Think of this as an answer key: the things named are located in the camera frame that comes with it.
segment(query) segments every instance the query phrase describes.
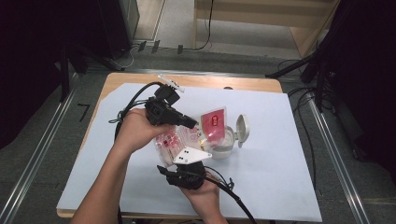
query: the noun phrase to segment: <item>person's right hand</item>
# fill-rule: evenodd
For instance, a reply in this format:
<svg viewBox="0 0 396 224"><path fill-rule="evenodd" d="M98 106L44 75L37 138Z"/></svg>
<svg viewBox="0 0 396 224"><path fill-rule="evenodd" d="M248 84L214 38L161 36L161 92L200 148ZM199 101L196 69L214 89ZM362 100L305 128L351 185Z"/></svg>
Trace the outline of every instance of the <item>person's right hand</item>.
<svg viewBox="0 0 396 224"><path fill-rule="evenodd" d="M216 180L212 174L206 176ZM205 224L222 224L227 220L220 212L219 208L219 188L215 184L204 180L204 184L198 189L183 189L181 191L189 199L192 208L201 217Z"/></svg>

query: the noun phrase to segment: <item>hand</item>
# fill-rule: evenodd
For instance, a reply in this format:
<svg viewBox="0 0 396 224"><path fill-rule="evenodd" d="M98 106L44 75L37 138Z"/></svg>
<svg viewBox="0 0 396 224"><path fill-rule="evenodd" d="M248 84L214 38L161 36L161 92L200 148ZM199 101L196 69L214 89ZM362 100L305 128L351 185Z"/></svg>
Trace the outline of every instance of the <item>hand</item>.
<svg viewBox="0 0 396 224"><path fill-rule="evenodd" d="M169 131L171 125L151 125L147 119L146 109L133 109L127 113L120 127L113 148L131 155L144 147L155 136Z"/></svg>
<svg viewBox="0 0 396 224"><path fill-rule="evenodd" d="M212 174L206 176L216 180ZM227 223L219 208L219 188L215 184L204 180L204 184L198 189L183 189L181 191L189 199L192 208L201 217L204 223Z"/></svg>

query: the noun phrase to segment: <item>gray floor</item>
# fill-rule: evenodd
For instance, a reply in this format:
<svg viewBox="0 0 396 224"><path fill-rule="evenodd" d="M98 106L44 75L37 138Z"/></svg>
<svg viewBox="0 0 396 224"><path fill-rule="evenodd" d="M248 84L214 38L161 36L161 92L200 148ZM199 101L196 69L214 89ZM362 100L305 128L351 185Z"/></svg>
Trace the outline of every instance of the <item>gray floor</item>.
<svg viewBox="0 0 396 224"><path fill-rule="evenodd" d="M168 0L166 7L176 2L184 2L186 4L185 2L189 1ZM282 28L272 28L274 28L271 29L272 31L280 29L279 32L287 34ZM185 37L176 33L175 30L170 33L166 33L164 30L166 30L164 26L160 26L157 34L157 37L161 39L162 47L174 48L175 44L184 43L182 41L188 40L178 40L172 43L172 38ZM184 51L182 54L177 54L173 49L159 49L157 53L151 54L150 48L146 48L139 53L134 50L134 64L125 70L127 72L134 69L157 69L233 73L243 74L241 76L244 77L260 78L265 74L277 71L278 65L285 60L298 58L298 53L296 54L297 51L289 39L284 39L284 42L271 42L278 35L268 34L267 32L268 35L264 37L265 41L259 39L261 44L259 43L257 48L254 48L254 44L241 48L235 45L235 40L238 38L250 39L249 43L254 43L251 40L254 36L240 37L237 35L238 32L232 32L229 35L229 37L233 37L229 41L232 43L231 45L218 45L218 42L221 43L224 38L220 33L214 33L214 39L211 39L213 51ZM128 64L130 61L130 56L125 55L117 62ZM288 63L291 62L282 63L280 68ZM67 223L69 221L67 218L59 218L55 207L61 197L79 146L92 117L96 101L109 73L110 71L101 64L89 60L89 71L85 75L79 75L73 100L49 145L48 152L20 205L18 213L13 219L13 223ZM299 80L299 71L297 70L280 78L279 81L284 92L304 86ZM290 99L292 106L296 106L300 95L296 94ZM43 132L50 123L50 119L59 105L60 96L60 89L49 96L46 103L30 119L18 138L9 146L0 150L0 209L5 206L10 192L20 178ZM83 117L85 107L78 104L90 105L90 109L82 121L80 120ZM339 120L330 111L325 110L324 113L333 138L343 156L346 168L363 200L368 217L372 223L396 223L396 216L394 216L396 211L396 187L391 182L389 173L376 163L356 161L352 156L351 146ZM355 219L347 197L333 168L329 152L325 147L318 125L308 105L302 107L302 115L308 127L315 151L317 164L316 193L323 223L354 223ZM295 121L307 165L311 175L313 175L312 155L307 137L298 116L295 117Z"/></svg>

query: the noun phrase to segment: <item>wooden desk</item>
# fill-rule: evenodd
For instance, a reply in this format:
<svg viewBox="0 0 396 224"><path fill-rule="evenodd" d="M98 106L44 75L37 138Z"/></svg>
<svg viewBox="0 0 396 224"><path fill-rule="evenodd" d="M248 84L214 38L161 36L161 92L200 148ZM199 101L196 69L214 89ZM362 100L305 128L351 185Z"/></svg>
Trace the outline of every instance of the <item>wooden desk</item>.
<svg viewBox="0 0 396 224"><path fill-rule="evenodd" d="M194 34L198 19L209 19L211 0L194 0ZM328 29L340 0L215 0L214 21L288 26L302 57L309 54Z"/></svg>
<svg viewBox="0 0 396 224"><path fill-rule="evenodd" d="M159 74L126 74L126 73L112 73L108 75L102 92L99 96L98 104L93 112L90 126L85 134L83 147L89 130L92 125L92 121L95 118L99 102L108 96L112 91L118 88L123 83L150 83L152 81L161 81L158 79ZM167 75L167 78L174 80L180 86L193 86L193 87L209 87L209 88L220 88L231 87L235 90L250 90L250 91L270 91L270 92L282 92L280 83L275 79L268 78L242 78L242 77L219 77L219 76L195 76L190 75ZM57 209L59 217L72 217L75 211ZM164 217L156 216L153 214L150 217L147 216L127 216L134 218L174 218L174 217ZM235 220L235 222L230 221L230 223L249 223L245 220ZM267 223L267 221L258 221L258 223Z"/></svg>

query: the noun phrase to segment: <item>person's left hand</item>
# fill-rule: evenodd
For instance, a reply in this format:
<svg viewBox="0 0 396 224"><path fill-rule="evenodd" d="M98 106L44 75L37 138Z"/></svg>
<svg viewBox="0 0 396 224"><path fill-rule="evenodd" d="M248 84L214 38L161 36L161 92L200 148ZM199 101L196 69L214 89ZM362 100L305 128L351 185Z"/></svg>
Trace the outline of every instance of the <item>person's left hand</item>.
<svg viewBox="0 0 396 224"><path fill-rule="evenodd" d="M144 147L157 135L169 131L171 125L151 125L147 119L146 109L133 109L125 116L114 148L131 155Z"/></svg>

